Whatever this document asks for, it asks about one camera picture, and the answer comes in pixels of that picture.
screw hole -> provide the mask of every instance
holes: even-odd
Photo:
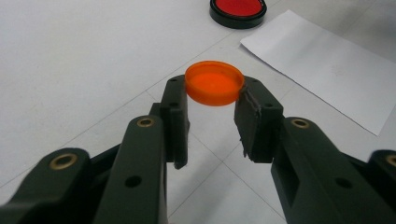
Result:
[[[130,189],[139,186],[141,183],[142,183],[142,177],[140,177],[138,175],[128,177],[125,180],[125,186]]]
[[[307,129],[309,127],[309,123],[303,119],[294,119],[291,123],[296,126],[297,128]]]
[[[142,127],[142,128],[150,127],[153,124],[154,124],[154,119],[140,119],[137,122],[137,126]]]
[[[77,161],[76,154],[66,153],[54,158],[50,162],[49,167],[52,170],[62,170],[73,165],[76,161]]]
[[[344,189],[352,189],[352,183],[350,183],[350,181],[345,178],[335,178],[335,183]]]

white paper sheet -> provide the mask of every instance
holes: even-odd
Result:
[[[379,135],[396,104],[396,64],[287,11],[242,44]]]

white table surface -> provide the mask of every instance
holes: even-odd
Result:
[[[264,23],[291,9],[396,63],[392,0],[266,3]],[[169,77],[205,60],[257,78],[286,117],[313,120],[353,157],[396,149],[395,109],[379,136],[365,131],[242,47],[256,29],[218,25],[208,0],[0,0],[0,203],[51,151],[95,156],[118,144],[128,121],[161,101]],[[168,164],[170,223],[286,223],[271,165],[243,158],[233,105],[189,99],[189,117],[189,163],[179,171]]]

orange translucent lid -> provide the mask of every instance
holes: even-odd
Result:
[[[185,74],[187,94],[203,105],[228,105],[238,99],[244,76],[234,66],[215,61],[191,65]]]

